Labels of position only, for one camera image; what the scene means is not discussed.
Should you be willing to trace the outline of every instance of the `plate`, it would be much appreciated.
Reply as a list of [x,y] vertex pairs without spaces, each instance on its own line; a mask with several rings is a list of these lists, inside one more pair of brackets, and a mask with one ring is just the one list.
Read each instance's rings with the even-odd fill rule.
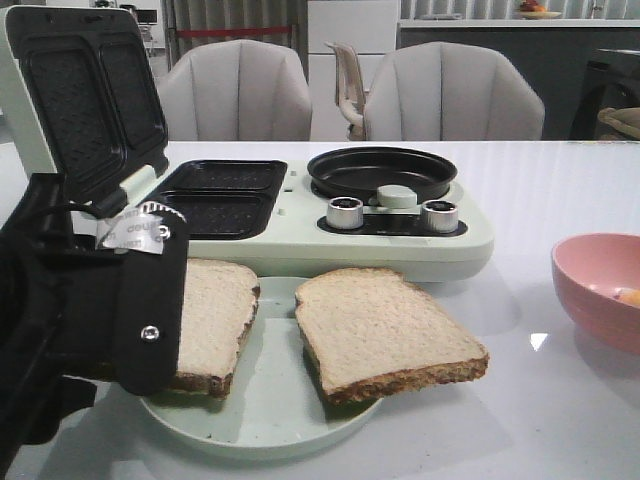
[[545,18],[556,18],[562,15],[562,12],[518,12],[520,16],[528,20],[542,20]]
[[303,354],[294,291],[305,280],[260,279],[256,319],[225,400],[163,392],[141,399],[149,413],[196,448],[244,460],[302,456],[362,427],[381,400],[329,405]]

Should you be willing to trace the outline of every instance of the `white chair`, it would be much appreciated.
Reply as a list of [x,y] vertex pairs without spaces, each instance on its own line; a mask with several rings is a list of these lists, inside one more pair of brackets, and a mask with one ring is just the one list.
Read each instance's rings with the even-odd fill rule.
[[309,140],[309,87],[290,48],[254,40],[203,45],[157,89],[170,140]]
[[385,55],[364,108],[367,140],[539,140],[544,105],[487,48],[433,42]]
[[342,116],[349,122],[347,138],[364,140],[364,104],[366,92],[362,82],[360,62],[355,49],[344,43],[326,45],[336,56],[336,106]]

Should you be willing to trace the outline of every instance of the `white bread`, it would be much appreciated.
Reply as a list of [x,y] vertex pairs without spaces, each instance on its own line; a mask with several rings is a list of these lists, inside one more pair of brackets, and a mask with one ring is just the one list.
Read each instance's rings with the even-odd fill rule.
[[243,265],[188,259],[178,372],[171,389],[228,395],[259,292],[258,277]]
[[296,290],[296,318],[333,404],[484,375],[489,354],[434,299],[384,268],[346,268]]

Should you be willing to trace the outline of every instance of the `fruit bowl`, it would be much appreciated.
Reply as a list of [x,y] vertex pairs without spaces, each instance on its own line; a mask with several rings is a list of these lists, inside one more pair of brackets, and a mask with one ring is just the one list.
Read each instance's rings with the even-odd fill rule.
[[554,246],[553,283],[560,303],[600,341],[640,355],[640,306],[619,299],[640,289],[640,236],[592,233]]
[[548,18],[556,18],[562,15],[562,12],[518,12],[521,17],[527,20],[542,20]]

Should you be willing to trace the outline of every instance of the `non-stick pan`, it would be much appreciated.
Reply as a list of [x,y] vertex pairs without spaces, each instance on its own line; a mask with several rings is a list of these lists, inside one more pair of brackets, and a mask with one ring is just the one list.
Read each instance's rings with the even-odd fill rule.
[[355,147],[313,158],[307,170],[317,190],[329,198],[349,196],[376,204],[383,185],[403,185],[418,202],[440,198],[458,173],[449,160],[432,153],[395,147]]

